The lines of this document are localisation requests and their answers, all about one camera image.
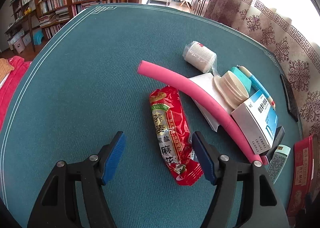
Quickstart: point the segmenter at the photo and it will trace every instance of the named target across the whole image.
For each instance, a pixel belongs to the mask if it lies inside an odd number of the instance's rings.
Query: curtain
[[[209,0],[204,17],[246,34],[274,53],[291,83],[303,135],[320,135],[319,46],[309,42],[290,18],[259,0]]]

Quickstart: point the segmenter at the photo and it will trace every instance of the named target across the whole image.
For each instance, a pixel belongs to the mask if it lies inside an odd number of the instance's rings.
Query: blue pen
[[[273,110],[276,109],[276,103],[273,101],[272,97],[270,96],[270,94],[268,93],[268,91],[263,87],[263,85],[261,85],[261,83],[259,82],[258,79],[256,79],[256,77],[251,74],[251,72],[246,69],[244,66],[238,66],[237,68],[243,73],[245,74],[245,76],[247,78],[249,78],[252,82],[252,87],[258,91],[261,90],[261,92],[264,94],[264,96],[267,98],[269,104],[271,105],[271,107],[273,108]]]

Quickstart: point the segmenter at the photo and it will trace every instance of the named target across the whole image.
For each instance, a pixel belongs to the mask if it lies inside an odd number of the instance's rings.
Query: white tissue paper
[[[231,114],[233,108],[230,107],[226,101],[224,100],[223,96],[217,90],[214,82],[213,82],[213,75],[211,73],[206,73],[202,75],[198,75],[195,77],[189,78],[193,83],[196,83],[200,86],[203,90],[205,90],[210,96],[212,96],[228,114]],[[198,106],[199,110],[201,111],[202,115],[205,117],[207,122],[209,123],[212,130],[217,131],[220,123],[200,104],[198,104],[195,100],[193,100],[195,104]]]

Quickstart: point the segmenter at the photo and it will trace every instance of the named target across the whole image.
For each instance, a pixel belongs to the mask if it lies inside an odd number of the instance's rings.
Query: green felt tablecloth
[[[103,188],[117,226],[200,227],[214,187],[204,177],[192,187],[175,183],[161,158],[148,102],[164,84],[136,73],[139,61],[146,60],[186,77],[199,75],[182,57],[193,40],[217,53],[220,74],[246,66],[276,101],[278,126],[286,131],[283,144],[292,147],[300,140],[300,125],[287,113],[280,68],[259,43],[171,8],[93,6],[69,21],[32,62],[0,133],[0,196],[22,227],[55,163],[84,160],[118,130],[126,134],[127,146],[114,179]],[[221,153],[246,162],[223,128],[212,131],[192,99],[180,95],[191,130],[201,131]],[[293,153],[275,184],[285,207],[292,178]],[[88,227],[81,200],[79,211]]]

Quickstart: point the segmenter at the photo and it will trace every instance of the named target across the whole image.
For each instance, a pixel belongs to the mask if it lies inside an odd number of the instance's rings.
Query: sponge
[[[243,74],[239,69],[237,69],[235,66],[231,68],[231,72],[239,78],[241,83],[243,83],[245,89],[247,89],[248,94],[250,93],[251,90],[251,80],[246,77],[245,74]]]

